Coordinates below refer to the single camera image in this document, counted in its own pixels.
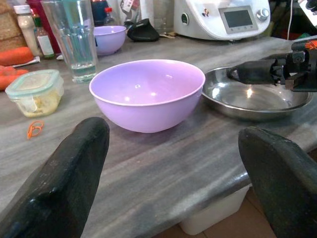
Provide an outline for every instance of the container lid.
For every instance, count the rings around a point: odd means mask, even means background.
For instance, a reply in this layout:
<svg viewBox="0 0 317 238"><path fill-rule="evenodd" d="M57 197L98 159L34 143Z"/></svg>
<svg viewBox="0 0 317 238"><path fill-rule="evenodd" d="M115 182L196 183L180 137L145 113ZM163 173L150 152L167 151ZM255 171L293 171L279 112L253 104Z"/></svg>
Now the container lid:
<svg viewBox="0 0 317 238"><path fill-rule="evenodd" d="M18 5L13 6L16 14L28 14L31 13L31 8L29 5Z"/></svg>
<svg viewBox="0 0 317 238"><path fill-rule="evenodd" d="M58 79L58 70L38 70L18 77L5 92L11 99L38 95L50 90Z"/></svg>

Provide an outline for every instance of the metal bowl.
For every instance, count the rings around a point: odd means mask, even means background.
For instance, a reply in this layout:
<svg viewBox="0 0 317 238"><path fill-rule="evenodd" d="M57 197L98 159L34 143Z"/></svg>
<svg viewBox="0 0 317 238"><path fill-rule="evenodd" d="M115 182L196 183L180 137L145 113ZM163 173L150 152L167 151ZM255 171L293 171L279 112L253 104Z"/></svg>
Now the metal bowl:
<svg viewBox="0 0 317 238"><path fill-rule="evenodd" d="M247 85L227 77L228 67L206 73L203 96L217 111L239 119L269 120L307 105L312 93L292 92L281 85Z"/></svg>

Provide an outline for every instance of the plastic food container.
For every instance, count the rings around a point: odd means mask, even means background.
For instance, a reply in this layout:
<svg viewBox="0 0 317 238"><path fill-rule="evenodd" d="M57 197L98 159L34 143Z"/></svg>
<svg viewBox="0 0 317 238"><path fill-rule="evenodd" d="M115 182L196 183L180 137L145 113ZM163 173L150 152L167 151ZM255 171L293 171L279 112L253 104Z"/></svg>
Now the plastic food container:
<svg viewBox="0 0 317 238"><path fill-rule="evenodd" d="M26 117L39 117L55 112L64 94L63 83L58 70L39 70L18 77L5 92Z"/></svg>

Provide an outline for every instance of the lavender plastic bowl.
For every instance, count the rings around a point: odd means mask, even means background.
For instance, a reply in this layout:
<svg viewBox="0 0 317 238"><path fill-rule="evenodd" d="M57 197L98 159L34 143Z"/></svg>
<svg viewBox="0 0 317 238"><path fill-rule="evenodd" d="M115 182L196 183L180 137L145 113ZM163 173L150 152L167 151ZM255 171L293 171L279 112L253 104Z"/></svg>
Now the lavender plastic bowl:
<svg viewBox="0 0 317 238"><path fill-rule="evenodd" d="M94 28L99 56L111 55L121 48L125 40L124 26L99 26Z"/></svg>
<svg viewBox="0 0 317 238"><path fill-rule="evenodd" d="M120 127L152 133L171 128L193 111L204 73L174 60L119 64L96 75L89 90L104 115Z"/></svg>

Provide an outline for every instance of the appliance display screen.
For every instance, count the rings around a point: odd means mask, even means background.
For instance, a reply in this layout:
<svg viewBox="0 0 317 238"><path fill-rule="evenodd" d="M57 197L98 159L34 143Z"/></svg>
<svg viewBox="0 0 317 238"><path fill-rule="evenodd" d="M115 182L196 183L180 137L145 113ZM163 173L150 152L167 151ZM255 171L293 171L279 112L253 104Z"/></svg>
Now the appliance display screen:
<svg viewBox="0 0 317 238"><path fill-rule="evenodd" d="M227 11L224 12L224 16L230 28L252 25L252 20L248 10Z"/></svg>

